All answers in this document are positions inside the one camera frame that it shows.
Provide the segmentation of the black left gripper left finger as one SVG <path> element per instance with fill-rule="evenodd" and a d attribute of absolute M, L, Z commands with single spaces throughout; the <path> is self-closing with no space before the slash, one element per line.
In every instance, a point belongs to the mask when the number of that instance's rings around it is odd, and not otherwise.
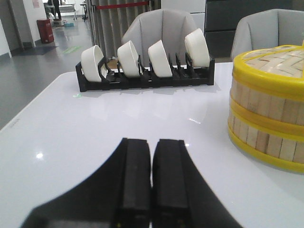
<path fill-rule="evenodd" d="M 123 138 L 91 176 L 34 208 L 23 228 L 147 228 L 151 158 L 146 140 Z"/>

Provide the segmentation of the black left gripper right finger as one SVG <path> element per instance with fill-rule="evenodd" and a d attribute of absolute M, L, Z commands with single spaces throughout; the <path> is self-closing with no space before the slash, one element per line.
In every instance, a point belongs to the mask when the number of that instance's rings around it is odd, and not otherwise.
<path fill-rule="evenodd" d="M 152 227 L 241 227 L 201 176 L 183 140 L 159 140 L 152 179 Z"/>

